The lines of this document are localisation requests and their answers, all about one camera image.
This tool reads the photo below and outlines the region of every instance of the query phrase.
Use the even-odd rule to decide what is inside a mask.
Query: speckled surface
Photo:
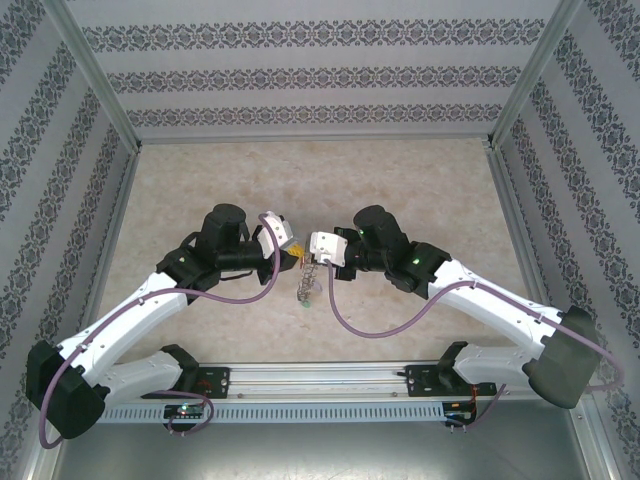
[[[480,140],[234,143],[145,146],[103,296],[118,304],[217,203],[257,215],[284,215],[302,238],[352,226],[361,208],[380,204],[412,240],[432,243],[474,272],[520,295],[525,289]],[[296,301],[300,270],[285,272],[259,303],[198,300],[138,342],[122,361],[178,343],[200,362],[435,359],[455,340],[507,345],[493,329],[436,305],[410,330],[383,340],[353,336],[334,319],[325,292],[309,309]],[[257,277],[222,283],[219,295],[260,291]],[[424,300],[396,290],[381,274],[336,284],[345,317],[380,331],[411,318]]]

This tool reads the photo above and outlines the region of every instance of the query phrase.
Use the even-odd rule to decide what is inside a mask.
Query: black end cap
[[[182,369],[182,374],[172,390],[191,392],[196,385],[200,364],[184,348],[175,343],[165,345],[160,350],[171,355]]]
[[[438,366],[436,367],[438,371],[438,381],[449,392],[454,391],[456,388],[459,388],[462,383],[465,383],[453,369],[453,366],[456,364],[456,357],[467,345],[469,344],[465,341],[453,342],[438,361]]]
[[[572,306],[560,325],[598,343],[595,322],[578,307]],[[546,401],[560,408],[574,408],[599,363],[600,355],[556,330],[540,358],[526,363],[522,370],[533,391]]]
[[[38,409],[56,371],[64,363],[58,351],[46,341],[38,342],[27,357],[25,394]],[[56,385],[47,420],[60,432],[62,438],[71,439],[86,432],[104,412],[106,387],[91,388],[75,369],[69,367]]]

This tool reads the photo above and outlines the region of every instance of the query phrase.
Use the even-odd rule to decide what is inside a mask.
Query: patterned wallpaper
[[[639,35],[637,3],[584,2],[500,146],[547,293],[626,367],[596,397],[622,478],[640,478]]]
[[[68,2],[143,140],[487,134],[556,4]]]
[[[41,4],[3,1],[0,36],[0,478],[34,409],[26,356],[80,326],[129,154]]]

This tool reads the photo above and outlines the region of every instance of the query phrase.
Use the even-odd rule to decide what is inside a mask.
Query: black mounting bracket
[[[463,397],[471,396],[473,385],[465,382],[455,374],[459,381],[447,386],[440,381],[438,365],[407,365],[398,376],[406,378],[409,397]],[[475,386],[478,396],[493,396],[497,393],[495,383],[480,383]]]

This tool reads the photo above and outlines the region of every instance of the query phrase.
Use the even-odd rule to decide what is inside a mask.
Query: purple cable
[[[278,239],[276,238],[276,234],[271,229],[271,226],[269,226],[269,223],[265,220],[265,218],[266,218],[265,214],[258,215],[258,219],[260,220],[262,225],[264,225],[264,227],[267,229],[267,233],[269,234],[269,237],[271,238],[272,244],[277,247]],[[264,298],[271,291],[271,289],[273,288],[273,286],[276,283],[276,280],[278,279],[278,273],[280,273],[280,249],[279,248],[274,248],[274,253],[275,253],[275,256],[276,256],[275,257],[276,261],[275,261],[275,265],[273,267],[273,276],[271,277],[271,280],[269,281],[268,285],[265,287],[265,289],[262,292],[260,292],[259,294],[255,295],[255,296],[253,296],[251,298],[241,298],[241,299],[226,298],[226,297],[219,297],[218,295],[213,295],[213,294],[207,293],[207,292],[200,292],[198,290],[190,290],[188,288],[163,288],[162,290],[156,290],[155,292],[150,292],[150,293],[147,293],[146,295],[138,297],[135,300],[132,300],[131,302],[127,303],[126,305],[123,305],[121,308],[116,310],[113,313],[113,315],[111,315],[104,322],[102,322],[94,331],[92,331],[87,336],[87,338],[85,338],[76,347],[76,349],[71,353],[71,355],[69,355],[69,357],[62,363],[62,365],[60,365],[60,368],[53,375],[53,378],[51,378],[51,382],[49,382],[49,386],[47,387],[47,390],[46,390],[46,392],[44,394],[44,398],[42,399],[42,405],[40,407],[40,420],[39,420],[39,423],[38,423],[38,434],[39,434],[39,437],[40,437],[40,445],[42,445],[42,448],[45,448],[47,450],[51,449],[51,448],[55,448],[58,445],[60,445],[60,442],[62,442],[62,437],[58,437],[53,442],[49,442],[47,440],[47,432],[46,432],[47,410],[49,409],[49,403],[51,402],[51,397],[53,395],[53,391],[55,390],[56,385],[58,385],[58,382],[60,381],[60,377],[62,377],[62,374],[67,370],[67,367],[69,367],[73,363],[73,361],[84,350],[86,350],[86,347],[88,345],[90,345],[91,342],[93,342],[93,340],[98,335],[100,335],[100,333],[102,333],[102,331],[105,328],[107,328],[109,325],[111,325],[111,323],[113,323],[118,317],[120,317],[122,314],[128,312],[132,308],[144,304],[144,302],[146,302],[147,300],[150,300],[150,299],[152,299],[154,297],[158,297],[160,295],[166,295],[168,293],[183,293],[185,295],[194,295],[196,297],[208,298],[209,300],[214,300],[216,302],[222,302],[222,303],[229,303],[229,304],[232,304],[232,305],[246,305],[246,304],[249,304],[249,303],[257,302],[258,300]]]
[[[467,433],[469,430],[473,430],[474,428],[477,428],[478,424],[482,423],[487,418],[487,416],[491,413],[491,410],[496,408],[496,404],[498,403],[498,399],[502,396],[502,393],[504,392],[504,389],[506,387],[507,387],[507,385],[505,383],[503,383],[502,386],[496,392],[496,394],[493,396],[493,399],[491,400],[491,403],[487,406],[487,408],[484,410],[484,412],[482,412],[482,415],[477,417],[473,421],[473,423],[470,423],[469,425],[466,425],[466,424],[462,423],[460,420],[456,420],[455,418],[448,418],[447,417],[446,421],[445,421],[445,425],[446,425],[446,422],[453,423],[458,428],[462,428],[462,430],[464,430],[464,433]]]
[[[480,423],[482,423],[483,421],[485,421],[487,419],[487,417],[491,413],[491,410],[496,408],[496,405],[498,404],[498,399],[502,396],[502,393],[504,392],[504,389],[506,387],[507,387],[507,385],[503,383],[502,386],[498,389],[498,392],[494,395],[493,400],[491,400],[491,403],[489,404],[489,406],[485,409],[484,412],[482,412],[482,415],[480,415],[478,418],[476,418],[472,424],[467,425],[466,430],[473,430]]]
[[[158,390],[157,392],[153,392],[153,393],[156,394],[156,395],[171,395],[171,396],[179,396],[179,397],[197,398],[199,400],[202,400],[203,403],[206,403],[207,405],[209,405],[209,415],[207,416],[205,421],[202,422],[202,423],[199,423],[195,427],[193,427],[190,430],[187,430],[185,432],[176,432],[172,428],[173,421],[176,418],[179,418],[179,417],[174,415],[171,418],[169,418],[169,424],[167,425],[167,429],[169,430],[169,433],[171,435],[178,435],[180,437],[185,437],[187,435],[191,435],[193,433],[196,433],[196,432],[202,430],[204,427],[209,425],[211,420],[213,420],[213,415],[214,415],[213,402],[211,401],[211,399],[209,399],[208,397],[206,397],[204,395],[200,395],[199,393],[178,392],[176,390]]]
[[[362,332],[362,331],[352,327],[351,325],[349,325],[349,323],[347,323],[347,321],[342,317],[342,315],[340,315],[340,312],[338,311],[338,307],[336,306],[336,299],[335,299],[334,291],[333,291],[333,266],[331,265],[331,263],[329,261],[326,262],[326,265],[327,265],[327,268],[329,270],[329,302],[331,303],[331,310],[333,310],[333,314],[335,315],[335,317],[338,320],[338,322],[340,322],[340,325],[342,325],[344,328],[349,330],[354,335],[358,335],[359,337],[363,337],[363,338],[386,338],[386,337],[390,337],[392,335],[396,335],[398,333],[404,332],[407,328],[411,327],[418,320],[420,320],[422,317],[424,317],[424,315],[431,309],[431,307],[433,307],[438,302],[438,300],[440,300],[444,295],[449,293],[451,290],[455,290],[456,288],[462,288],[462,287],[472,287],[472,288],[478,288],[480,290],[484,290],[485,292],[493,295],[496,298],[499,298],[500,300],[508,303],[512,307],[517,308],[521,312],[526,313],[527,315],[535,318],[536,320],[544,323],[545,325],[549,325],[550,327],[553,327],[556,330],[559,330],[560,332],[564,333],[565,335],[568,335],[569,337],[571,337],[574,340],[580,342],[581,344],[589,347],[591,350],[595,351],[596,353],[600,354],[601,356],[603,356],[607,360],[609,360],[611,365],[613,365],[613,367],[618,371],[617,378],[613,382],[607,383],[607,384],[604,384],[604,385],[588,386],[585,389],[586,392],[594,392],[594,391],[599,391],[599,390],[608,390],[610,388],[619,387],[620,385],[622,385],[622,382],[624,380],[624,368],[622,367],[622,365],[620,365],[620,363],[615,359],[615,357],[613,355],[611,355],[609,352],[607,352],[604,348],[602,348],[597,343],[592,342],[588,338],[585,338],[582,335],[579,335],[578,333],[574,332],[573,330],[570,330],[567,327],[554,322],[553,320],[549,320],[545,316],[541,316],[535,310],[532,310],[532,309],[530,309],[530,308],[528,308],[528,307],[526,307],[524,305],[519,304],[517,301],[513,300],[512,298],[509,298],[508,296],[504,295],[503,293],[499,292],[498,290],[495,290],[494,288],[489,287],[488,285],[484,285],[484,284],[478,283],[478,282],[472,282],[470,280],[464,280],[464,281],[461,281],[461,282],[455,282],[455,283],[452,283],[451,285],[443,288],[438,293],[436,293],[426,303],[426,305],[424,307],[422,307],[422,310],[420,310],[411,320],[409,320],[408,322],[404,323],[403,325],[400,325],[399,327],[393,328],[393,329],[388,330],[386,332],[380,332],[380,333]]]

